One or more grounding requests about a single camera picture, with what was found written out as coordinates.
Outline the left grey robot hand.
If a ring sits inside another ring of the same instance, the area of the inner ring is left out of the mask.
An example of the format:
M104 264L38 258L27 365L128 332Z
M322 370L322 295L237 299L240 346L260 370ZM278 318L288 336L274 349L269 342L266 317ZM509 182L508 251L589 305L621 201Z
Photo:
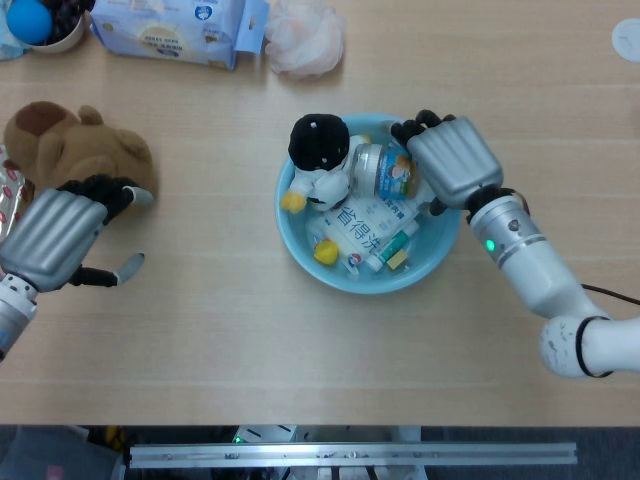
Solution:
M1 284L34 298L70 284L114 287L131 279L145 255L133 254L115 271L83 261L104 228L153 195L126 177L106 174L71 180L41 192L1 245Z

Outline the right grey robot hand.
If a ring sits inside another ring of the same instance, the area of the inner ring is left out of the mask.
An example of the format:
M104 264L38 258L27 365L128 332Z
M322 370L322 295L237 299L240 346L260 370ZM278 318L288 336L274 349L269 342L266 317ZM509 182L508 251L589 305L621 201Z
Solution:
M434 193L431 215L447 209L474 215L505 194L502 166L468 118L424 109L413 120L392 124L390 133Z

